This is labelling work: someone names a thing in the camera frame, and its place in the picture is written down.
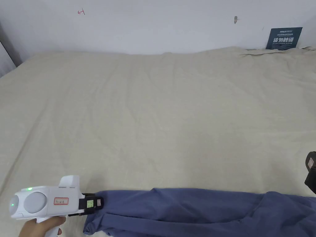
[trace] dark blue sign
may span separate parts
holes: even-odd
[[[301,31],[302,27],[271,29],[266,49],[287,50],[295,48]]]

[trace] device handle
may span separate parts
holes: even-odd
[[[37,218],[36,223],[41,223],[51,217],[43,217],[43,218]],[[58,235],[59,226],[54,227],[53,229],[50,229],[46,232],[45,237],[57,237]]]

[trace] black object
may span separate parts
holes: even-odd
[[[308,153],[305,160],[306,168],[308,169],[308,175],[305,180],[305,184],[316,194],[316,151]]]
[[[302,27],[273,28],[266,49],[287,50],[296,48]]]
[[[100,210],[104,206],[103,197],[97,197],[94,193],[83,193],[85,198],[79,199],[79,210],[84,210],[82,213],[69,214],[68,216],[83,216],[93,214],[96,210]]]

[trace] bed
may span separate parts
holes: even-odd
[[[0,79],[0,229],[21,188],[78,174],[82,192],[193,187],[312,196],[316,51],[52,52]],[[85,217],[63,236],[83,236]]]

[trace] blue garment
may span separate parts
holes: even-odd
[[[316,236],[316,198],[205,189],[101,191],[83,232],[114,237]]]

